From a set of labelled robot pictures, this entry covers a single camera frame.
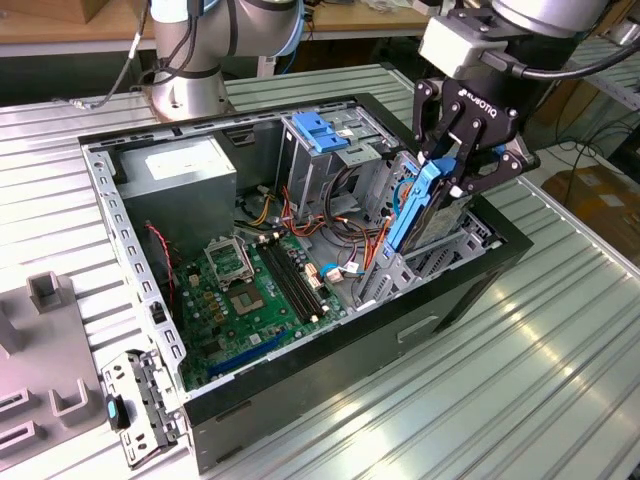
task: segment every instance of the red cable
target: red cable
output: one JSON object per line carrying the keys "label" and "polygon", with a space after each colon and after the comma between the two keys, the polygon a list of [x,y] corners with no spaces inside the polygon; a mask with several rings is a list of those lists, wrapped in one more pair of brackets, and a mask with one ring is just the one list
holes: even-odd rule
{"label": "red cable", "polygon": [[162,249],[164,250],[164,256],[167,259],[167,271],[169,272],[169,303],[171,304],[171,310],[173,310],[173,267],[171,266],[171,257],[169,256],[169,246],[167,245],[167,241],[162,236],[162,234],[158,231],[156,227],[147,223],[145,225],[149,230],[151,230],[160,243],[162,244]]}

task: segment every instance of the blue drive bay bracket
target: blue drive bay bracket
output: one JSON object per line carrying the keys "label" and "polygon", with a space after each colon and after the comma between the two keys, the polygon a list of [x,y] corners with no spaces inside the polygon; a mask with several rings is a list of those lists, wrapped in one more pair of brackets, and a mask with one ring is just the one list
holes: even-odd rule
{"label": "blue drive bay bracket", "polygon": [[336,135],[331,124],[316,112],[296,113],[292,120],[318,153],[332,152],[349,146],[349,141]]}
{"label": "blue drive bay bracket", "polygon": [[402,212],[393,223],[391,231],[385,240],[385,254],[387,252],[398,252],[401,249],[416,220],[431,202],[431,193],[435,180],[449,175],[455,165],[455,158],[443,157],[438,160],[431,160],[422,167],[418,178],[411,187],[409,198],[407,198]]}

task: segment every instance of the white label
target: white label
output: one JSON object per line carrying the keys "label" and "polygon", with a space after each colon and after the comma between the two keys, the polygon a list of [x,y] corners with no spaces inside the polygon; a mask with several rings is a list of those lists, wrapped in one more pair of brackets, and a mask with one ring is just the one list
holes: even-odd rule
{"label": "white label", "polygon": [[353,132],[348,128],[345,128],[344,130],[338,130],[336,135],[339,137],[353,137]]}
{"label": "white label", "polygon": [[358,273],[358,265],[356,262],[347,262],[344,266],[345,271],[349,273]]}
{"label": "white label", "polygon": [[624,207],[624,202],[613,194],[599,195],[599,197],[610,207]]}
{"label": "white label", "polygon": [[598,185],[602,184],[602,182],[598,180],[598,177],[596,177],[592,173],[581,173],[580,175],[578,175],[578,177],[585,183],[585,185],[588,185],[590,187],[597,187]]}
{"label": "white label", "polygon": [[210,140],[184,146],[179,150],[151,154],[146,162],[155,180],[199,170],[207,170],[213,175],[229,171],[228,161],[222,157]]}

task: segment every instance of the aluminum extrusion table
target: aluminum extrusion table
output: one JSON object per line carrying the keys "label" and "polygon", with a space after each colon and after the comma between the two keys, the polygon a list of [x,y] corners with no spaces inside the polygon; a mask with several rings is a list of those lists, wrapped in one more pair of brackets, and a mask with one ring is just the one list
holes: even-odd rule
{"label": "aluminum extrusion table", "polygon": [[[412,85],[380,66],[228,83],[239,110],[355,92],[407,125]],[[70,275],[98,367],[145,345],[76,137],[154,123],[141,95],[98,111],[0,109],[0,289]],[[487,194],[535,245],[433,341],[207,478],[625,478],[640,459],[640,274],[526,180]],[[5,479],[195,478],[184,445],[131,473],[107,424]]]}
{"label": "aluminum extrusion table", "polygon": [[[569,65],[584,67],[618,52],[620,47],[604,38],[590,38],[582,42],[571,56]],[[631,110],[640,108],[640,53],[595,75],[585,78],[600,91]]]}

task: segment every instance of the workbench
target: workbench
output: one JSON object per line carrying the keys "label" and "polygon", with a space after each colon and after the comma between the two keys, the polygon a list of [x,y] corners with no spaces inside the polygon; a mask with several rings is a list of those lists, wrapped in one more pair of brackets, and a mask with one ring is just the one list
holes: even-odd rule
{"label": "workbench", "polygon": [[[376,65],[227,89],[238,110],[370,92],[411,121],[411,82]],[[70,275],[98,368],[148,340],[76,137],[154,122],[139,94],[93,112],[0,109],[0,289]],[[640,273],[524,178],[486,197],[534,242],[519,265],[452,328],[206,478],[626,478],[640,459]],[[104,424],[3,479],[96,474],[196,478],[183,444],[129,472]]]}
{"label": "workbench", "polygon": [[[0,57],[128,51],[137,28],[132,0],[110,0],[86,25],[6,12],[0,17]],[[353,5],[321,4],[302,40],[341,40],[421,35],[427,17],[410,8],[380,13],[359,0]],[[155,49],[153,22],[139,48]]]}

